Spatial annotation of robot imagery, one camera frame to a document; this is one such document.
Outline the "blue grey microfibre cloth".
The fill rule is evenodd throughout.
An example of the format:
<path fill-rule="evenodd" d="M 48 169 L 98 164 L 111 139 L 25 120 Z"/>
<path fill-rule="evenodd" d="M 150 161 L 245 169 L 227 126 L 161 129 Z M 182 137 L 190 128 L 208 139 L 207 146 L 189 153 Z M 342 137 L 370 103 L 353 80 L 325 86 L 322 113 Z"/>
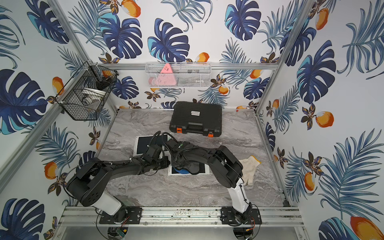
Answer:
<path fill-rule="evenodd" d="M 198 175 L 198 174 L 205 174 L 206 171 L 205 171 L 205 167 L 203 164 L 195 164 L 193 166 L 193 169 L 194 170 L 198 170 L 195 175 Z M 191 175 L 191 173 L 187 170 L 187 169 L 176 169 L 174 166 L 169 166 L 169 175 Z"/>

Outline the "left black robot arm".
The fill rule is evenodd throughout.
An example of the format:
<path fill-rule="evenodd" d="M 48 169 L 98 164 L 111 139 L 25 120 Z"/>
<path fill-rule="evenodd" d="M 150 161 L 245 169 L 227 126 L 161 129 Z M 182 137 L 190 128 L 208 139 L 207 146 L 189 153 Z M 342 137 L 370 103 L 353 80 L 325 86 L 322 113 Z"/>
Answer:
<path fill-rule="evenodd" d="M 106 192 L 107 184 L 113 179 L 166 169 L 170 161 L 165 156 L 163 147 L 156 143 L 160 133 L 158 131 L 152 136 L 146 151 L 138 157 L 114 162 L 93 158 L 79 166 L 67 183 L 67 191 L 84 207 L 94 207 L 102 211 L 115 223 L 125 222 L 129 217 L 128 207 Z"/>

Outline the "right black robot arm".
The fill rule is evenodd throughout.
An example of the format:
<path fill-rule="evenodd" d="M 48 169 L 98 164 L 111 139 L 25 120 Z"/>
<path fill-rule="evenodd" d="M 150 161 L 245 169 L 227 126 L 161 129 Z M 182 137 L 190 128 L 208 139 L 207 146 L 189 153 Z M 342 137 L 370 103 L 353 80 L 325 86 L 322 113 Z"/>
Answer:
<path fill-rule="evenodd" d="M 175 168 L 196 175 L 200 164 L 207 165 L 216 180 L 227 188 L 232 206 L 221 208 L 220 220 L 223 225 L 239 227 L 262 224 L 260 210 L 251 203 L 245 191 L 243 165 L 227 147 L 204 148 L 177 141 L 174 137 L 164 141 L 163 145 L 169 151 Z"/>

